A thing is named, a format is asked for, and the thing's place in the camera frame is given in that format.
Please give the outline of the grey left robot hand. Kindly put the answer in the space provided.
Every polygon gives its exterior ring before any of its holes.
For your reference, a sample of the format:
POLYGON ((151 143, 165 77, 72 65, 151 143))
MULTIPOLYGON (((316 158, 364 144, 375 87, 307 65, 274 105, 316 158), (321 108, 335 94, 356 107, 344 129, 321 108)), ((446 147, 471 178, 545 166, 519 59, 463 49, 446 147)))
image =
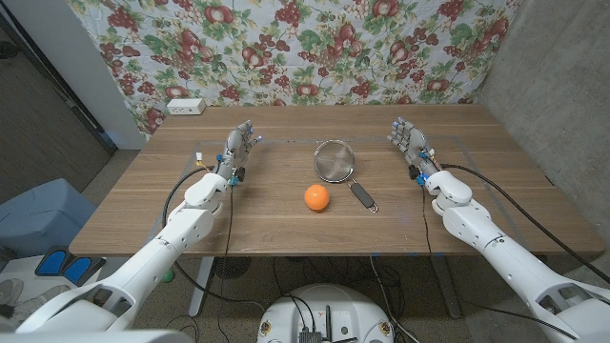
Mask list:
POLYGON ((249 154, 262 137, 254 137, 253 121, 247 120, 230 131, 216 173, 230 184, 242 181, 249 154))

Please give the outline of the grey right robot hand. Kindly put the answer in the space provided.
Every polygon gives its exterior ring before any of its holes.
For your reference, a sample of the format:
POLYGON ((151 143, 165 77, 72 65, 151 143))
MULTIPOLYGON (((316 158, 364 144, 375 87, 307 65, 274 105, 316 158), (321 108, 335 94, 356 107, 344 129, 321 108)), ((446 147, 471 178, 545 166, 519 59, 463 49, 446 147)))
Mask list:
POLYGON ((427 138, 413 123, 399 117, 393 122, 387 139, 404 155, 409 177, 420 186, 424 186, 432 174, 441 170, 427 138))

